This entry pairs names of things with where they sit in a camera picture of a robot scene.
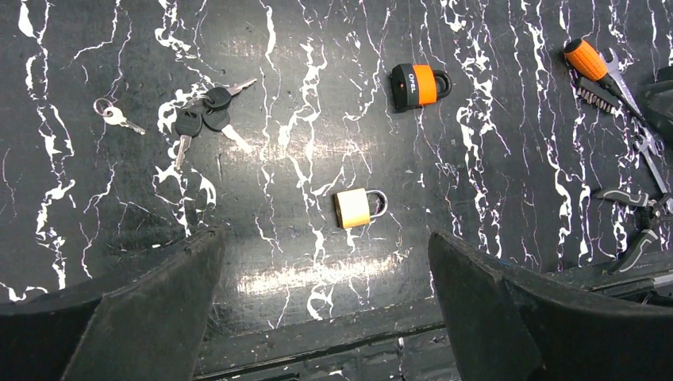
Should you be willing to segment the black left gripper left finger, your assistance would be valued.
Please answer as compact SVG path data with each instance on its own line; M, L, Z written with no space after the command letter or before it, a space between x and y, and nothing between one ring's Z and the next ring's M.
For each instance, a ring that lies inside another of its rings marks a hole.
M1 307L4 380L189 380L225 256L225 230L104 276Z

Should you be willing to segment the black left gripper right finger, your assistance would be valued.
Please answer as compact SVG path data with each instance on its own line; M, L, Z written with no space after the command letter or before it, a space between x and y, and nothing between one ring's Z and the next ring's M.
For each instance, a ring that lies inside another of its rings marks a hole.
M428 256L462 379L671 379L671 308L566 286L441 231Z

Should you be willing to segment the black head key bunch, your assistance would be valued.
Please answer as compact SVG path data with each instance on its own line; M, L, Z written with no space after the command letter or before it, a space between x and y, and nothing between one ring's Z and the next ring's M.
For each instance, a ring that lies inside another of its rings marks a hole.
M247 79L232 87L214 87L194 98L178 112L174 124L179 135L176 170L181 170L191 141L199 135L203 126L234 141L245 152L252 151L252 146L233 128L228 108L236 95L256 81L257 79Z

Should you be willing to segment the orange black Opel padlock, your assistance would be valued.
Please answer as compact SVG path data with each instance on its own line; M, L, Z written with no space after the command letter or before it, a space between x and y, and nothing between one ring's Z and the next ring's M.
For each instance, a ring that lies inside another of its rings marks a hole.
M429 65L401 63L392 69L390 84L396 112L431 105L452 92L448 73Z

